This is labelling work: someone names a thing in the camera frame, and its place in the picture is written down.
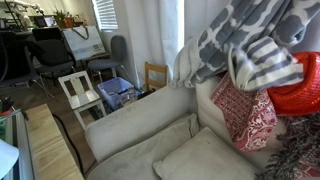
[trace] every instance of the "red bandana pillow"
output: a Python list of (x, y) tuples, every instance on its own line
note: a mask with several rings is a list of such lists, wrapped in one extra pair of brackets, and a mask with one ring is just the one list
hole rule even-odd
[(233, 85), (227, 73), (211, 100), (223, 112), (231, 140), (241, 151), (265, 147), (277, 117), (266, 90), (246, 92)]

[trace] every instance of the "white curtain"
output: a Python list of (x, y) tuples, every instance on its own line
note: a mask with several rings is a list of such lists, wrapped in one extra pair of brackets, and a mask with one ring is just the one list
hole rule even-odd
[(175, 57), (183, 46), (183, 8), (179, 8), (183, 1), (126, 0), (126, 6), (138, 86), (145, 82), (145, 61), (168, 65), (171, 77)]

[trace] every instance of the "window blinds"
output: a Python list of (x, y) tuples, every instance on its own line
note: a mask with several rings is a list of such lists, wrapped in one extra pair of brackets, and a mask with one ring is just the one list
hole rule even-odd
[(113, 0), (95, 0), (95, 4), (100, 29), (118, 29)]

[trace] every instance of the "wooden chair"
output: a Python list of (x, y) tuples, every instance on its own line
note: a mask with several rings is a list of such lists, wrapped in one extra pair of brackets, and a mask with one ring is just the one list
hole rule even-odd
[[(144, 69), (145, 69), (145, 78), (146, 78), (146, 92), (150, 91), (150, 86), (162, 88), (167, 85), (168, 66), (160, 66), (160, 65), (149, 64), (148, 62), (145, 62)], [(149, 71), (163, 73), (164, 82), (158, 82), (154, 79), (150, 79)]]
[[(80, 80), (81, 77), (85, 78), (85, 81), (88, 86), (87, 90), (85, 90), (84, 86), (82, 85), (82, 81)], [(66, 86), (66, 82), (68, 81), (70, 81), (73, 87), (74, 92), (73, 91), (71, 92), (73, 92), (74, 95), (71, 95), (69, 91), (69, 90), (72, 90), (72, 88), (70, 87), (68, 89)], [(86, 71), (81, 71), (78, 73), (60, 77), (59, 82), (63, 88), (63, 91), (67, 95), (70, 106), (73, 109), (74, 113), (76, 114), (83, 129), (86, 128), (86, 125), (83, 122), (80, 112), (94, 106), (98, 106), (98, 107), (100, 106), (100, 110), (103, 116), (106, 116), (106, 111), (104, 109), (100, 96), (93, 89)]]

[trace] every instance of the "couch cushion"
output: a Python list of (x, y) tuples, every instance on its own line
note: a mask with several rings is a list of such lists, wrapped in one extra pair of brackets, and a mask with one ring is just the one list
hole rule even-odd
[(275, 151), (247, 153), (239, 151), (234, 146), (226, 128), (222, 111), (210, 100), (211, 94), (220, 79), (218, 76), (214, 76), (196, 86), (199, 123), (202, 127), (209, 127), (219, 138), (226, 142), (229, 147), (245, 157), (260, 170), (264, 170), (265, 166), (268, 165), (270, 155), (275, 153)]
[(151, 138), (110, 157), (94, 169), (88, 179), (158, 180), (152, 164), (179, 148), (198, 132), (197, 115), (180, 118)]
[(209, 128), (153, 167), (163, 180), (253, 180), (258, 172)]
[(130, 106), (90, 123), (85, 134), (88, 145), (98, 163), (101, 163), (150, 138), (179, 117), (191, 112), (190, 108), (195, 104), (194, 89), (173, 89), (166, 86)]

